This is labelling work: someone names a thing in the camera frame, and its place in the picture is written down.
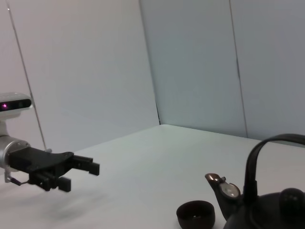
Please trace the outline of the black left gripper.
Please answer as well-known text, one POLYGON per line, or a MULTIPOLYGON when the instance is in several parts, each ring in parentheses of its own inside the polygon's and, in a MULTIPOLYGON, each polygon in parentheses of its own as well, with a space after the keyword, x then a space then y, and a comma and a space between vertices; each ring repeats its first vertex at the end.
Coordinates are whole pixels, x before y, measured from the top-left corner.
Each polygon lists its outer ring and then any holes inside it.
POLYGON ((100 174, 100 165, 94 163, 92 158, 76 156, 73 152, 50 153, 33 147, 10 153, 8 165, 29 174, 28 183, 45 191, 58 188, 70 192, 71 180, 61 176, 66 174, 71 166, 95 176, 100 174))

